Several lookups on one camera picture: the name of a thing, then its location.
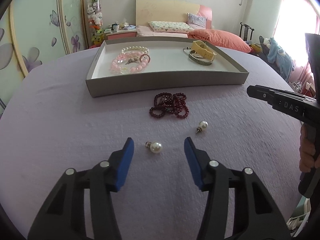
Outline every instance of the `nightstand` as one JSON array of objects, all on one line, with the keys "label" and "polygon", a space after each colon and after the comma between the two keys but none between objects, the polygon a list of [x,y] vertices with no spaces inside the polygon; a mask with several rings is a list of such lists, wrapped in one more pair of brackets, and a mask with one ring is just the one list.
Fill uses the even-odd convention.
[{"label": "nightstand", "polygon": [[117,33],[104,33],[103,35],[104,35],[104,40],[136,37],[137,29],[133,29],[129,31],[119,30]]}]

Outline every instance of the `pink drawer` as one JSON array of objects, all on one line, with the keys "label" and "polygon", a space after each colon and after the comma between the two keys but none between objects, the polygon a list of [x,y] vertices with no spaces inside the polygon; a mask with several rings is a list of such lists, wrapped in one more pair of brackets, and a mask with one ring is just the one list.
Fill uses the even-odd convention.
[{"label": "pink drawer", "polygon": [[121,38],[130,38],[130,37],[135,37],[136,32],[131,32],[131,33],[118,33],[118,34],[113,34],[107,36],[107,40],[113,40],[113,39],[121,39]]}]

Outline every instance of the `human hand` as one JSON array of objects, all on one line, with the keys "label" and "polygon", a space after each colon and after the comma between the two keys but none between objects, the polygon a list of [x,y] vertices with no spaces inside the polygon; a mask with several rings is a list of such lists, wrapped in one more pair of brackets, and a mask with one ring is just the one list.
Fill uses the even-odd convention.
[{"label": "human hand", "polygon": [[300,130],[300,163],[299,168],[302,172],[310,172],[311,168],[316,169],[320,167],[320,156],[315,161],[313,155],[316,153],[315,145],[307,139],[308,131],[305,124],[301,126]]}]

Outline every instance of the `gray cardboard tray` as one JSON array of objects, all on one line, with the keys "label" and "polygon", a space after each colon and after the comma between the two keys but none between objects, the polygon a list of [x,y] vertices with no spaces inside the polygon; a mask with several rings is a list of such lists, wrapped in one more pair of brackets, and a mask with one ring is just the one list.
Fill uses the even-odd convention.
[{"label": "gray cardboard tray", "polygon": [[[178,37],[137,37],[104,41],[93,59],[86,79],[91,96],[174,87],[245,83],[249,72],[212,44],[206,43],[217,53],[212,65],[202,66],[190,60],[183,52],[183,48],[191,47],[193,41],[195,40]],[[148,66],[135,74],[111,73],[112,60],[122,48],[131,46],[150,49],[151,61]]]}]

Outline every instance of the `silver screw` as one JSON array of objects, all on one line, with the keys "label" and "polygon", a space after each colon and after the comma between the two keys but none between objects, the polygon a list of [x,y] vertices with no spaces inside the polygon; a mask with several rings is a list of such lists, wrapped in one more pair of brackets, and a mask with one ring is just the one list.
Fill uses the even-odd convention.
[{"label": "silver screw", "polygon": [[252,174],[253,173],[253,170],[251,168],[245,168],[244,169],[244,172],[248,175]]},{"label": "silver screw", "polygon": [[219,165],[219,163],[218,163],[217,161],[210,161],[210,162],[209,162],[209,165],[210,165],[211,167],[217,167],[217,166]]},{"label": "silver screw", "polygon": [[75,170],[73,169],[73,168],[70,168],[70,169],[67,169],[66,170],[66,174],[67,175],[72,175],[72,174],[74,174],[75,173]]},{"label": "silver screw", "polygon": [[108,161],[102,161],[102,162],[100,162],[100,166],[102,167],[102,168],[106,168],[106,167],[108,167],[110,165],[110,163],[108,162]]}]

